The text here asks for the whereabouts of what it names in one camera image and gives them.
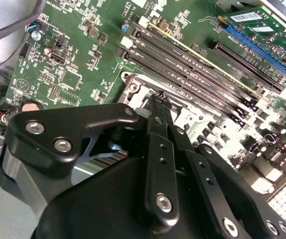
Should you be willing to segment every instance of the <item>pcie slot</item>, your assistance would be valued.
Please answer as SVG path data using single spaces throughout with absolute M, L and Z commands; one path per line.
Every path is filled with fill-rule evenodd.
M 217 100 L 218 102 L 221 101 L 224 104 L 226 104 L 225 106 L 232 107 L 232 109 L 237 111 L 241 116 L 246 117 L 246 115 L 248 115 L 248 112 L 246 112 L 245 110 L 240 108 L 234 102 L 228 100 L 227 98 L 217 96 L 217 92 L 216 91 L 212 90 L 210 87 L 206 86 L 206 84 L 203 84 L 198 79 L 195 79 L 195 73 L 193 73 L 193 72 L 189 71 L 188 69 L 184 68 L 184 66 L 179 65 L 182 68 L 182 69 L 179 69 L 176 66 L 170 64 L 170 62 L 163 60 L 158 55 L 156 55 L 154 53 L 151 53 L 151 52 L 145 50 L 142 47 L 135 48 L 135 52 L 139 53 L 140 55 L 145 55 L 145 56 L 147 56 L 147 57 L 157 61 L 159 64 L 161 64 L 164 67 L 166 67 L 169 71 L 174 71 L 176 74 L 178 74 L 180 77 L 183 77 L 189 83 L 192 82 L 194 84 L 194 87 L 196 87 L 196 88 L 200 89 L 201 91 L 203 91 L 203 95 L 205 97 L 210 95 L 211 98 Z M 206 82 L 206 79 L 204 79 L 204 77 L 202 77 L 199 74 L 196 74 L 196 75 L 197 75 L 197 77 L 202 78 Z
M 135 64 L 137 64 L 139 66 L 142 66 L 142 67 L 144 67 L 144 68 L 154 72 L 155 74 L 161 76 L 162 78 L 164 78 L 168 82 L 170 82 L 170 83 L 174 84 L 175 86 L 181 88 L 182 91 L 185 91 L 188 94 L 194 96 L 199 101 L 201 101 L 204 104 L 208 105 L 209 107 L 215 109 L 217 112 L 221 113 L 225 117 L 228 117 L 228 118 L 232 119 L 234 122 L 238 123 L 240 126 L 244 126 L 245 125 L 245 123 L 242 122 L 242 120 L 240 118 L 238 118 L 237 116 L 235 116 L 232 112 L 228 112 L 228 111 L 226 111 L 226 109 L 224 107 L 221 107 L 218 104 L 215 104 L 213 101 L 204 98 L 203 95 L 200 95 L 196 91 L 191 90 L 188 86 L 184 85 L 182 82 L 180 82 L 176 78 L 174 78 L 171 75 L 165 73 L 164 71 L 159 70 L 157 67 L 155 67 L 151 63 L 143 60 L 141 57 L 136 56 L 135 54 L 133 54 L 133 53 L 131 53 L 131 52 L 125 50 L 125 49 L 119 49 L 117 51 L 117 55 L 119 55 L 123 59 L 131 61 L 131 62 L 133 62 L 133 63 L 135 63 Z
M 211 83 L 214 84 L 214 86 L 216 88 L 219 88 L 225 94 L 230 95 L 231 97 L 242 102 L 243 104 L 247 105 L 248 107 L 251 107 L 251 106 L 254 107 L 254 105 L 252 103 L 250 103 L 249 101 L 247 101 L 244 97 L 237 95 L 235 92 L 233 92 L 233 90 L 228 88 L 222 82 L 217 82 L 217 81 L 212 80 L 210 76 L 206 75 L 206 73 L 204 73 L 202 70 L 200 70 L 197 66 L 197 64 L 199 64 L 199 62 L 195 62 L 194 61 L 195 58 L 193 56 L 186 54 L 183 50 L 181 50 L 177 46 L 175 46 L 175 45 L 171 44 L 170 42 L 168 42 L 167 40 L 163 39 L 161 36 L 158 35 L 158 33 L 151 32 L 151 31 L 148 31 L 148 32 L 149 32 L 149 34 L 153 34 L 153 37 L 157 38 L 159 41 L 166 44 L 173 51 L 169 51 L 168 49 L 162 47 L 160 44 L 155 42 L 155 40 L 153 40 L 153 38 L 151 36 L 145 35 L 144 33 L 140 32 L 140 31 L 134 32 L 133 36 L 135 38 L 137 38 L 139 41 L 141 41 L 142 43 L 148 45 L 150 48 L 154 49 L 155 51 L 162 52 L 162 55 L 164 55 L 170 61 L 173 61 L 176 64 L 184 65 L 185 67 L 188 67 L 189 70 L 193 71 L 194 74 L 200 75 L 200 77 L 202 77 L 202 80 L 204 80 L 205 82 L 210 81 Z M 234 88 L 244 92 L 244 90 L 241 89 L 235 83 L 229 81 L 226 78 L 225 78 L 225 81 L 228 81 L 229 83 L 231 83 L 231 85 L 233 85 Z M 247 96 L 249 96 L 250 98 L 252 98 L 253 100 L 256 99 L 255 97 L 248 94 L 247 92 L 244 92 L 244 93 Z
M 286 75 L 286 66 L 279 63 L 276 59 L 274 59 L 272 56 L 267 54 L 263 49 L 261 49 L 256 44 L 252 43 L 250 40 L 248 40 L 245 36 L 243 36 L 240 32 L 238 32 L 233 26 L 225 26 L 224 30 L 245 44 L 247 47 L 249 47 L 252 51 L 254 51 L 256 54 L 260 55 L 263 59 L 265 59 L 268 63 L 270 63 L 272 66 L 276 67 L 278 70 L 283 72 Z
M 282 85 L 274 81 L 269 76 L 265 75 L 260 70 L 256 69 L 255 66 L 251 65 L 245 59 L 235 54 L 232 50 L 224 46 L 222 43 L 214 42 L 212 49 L 217 55 L 227 60 L 230 64 L 238 68 L 238 70 L 246 73 L 249 77 L 253 78 L 254 80 L 257 80 L 267 89 L 277 94 L 280 94 L 284 90 L 284 87 Z

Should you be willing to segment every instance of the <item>blue connector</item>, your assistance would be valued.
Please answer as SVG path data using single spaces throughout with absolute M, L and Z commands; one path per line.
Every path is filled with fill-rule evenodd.
M 256 54 L 260 55 L 263 59 L 269 62 L 272 66 L 276 67 L 279 71 L 286 75 L 286 66 L 282 65 L 275 58 L 267 54 L 263 49 L 261 49 L 256 44 L 252 43 L 246 37 L 244 37 L 240 32 L 238 32 L 232 25 L 224 26 L 224 30 L 234 37 L 236 40 L 245 44 L 248 48 L 254 51 Z

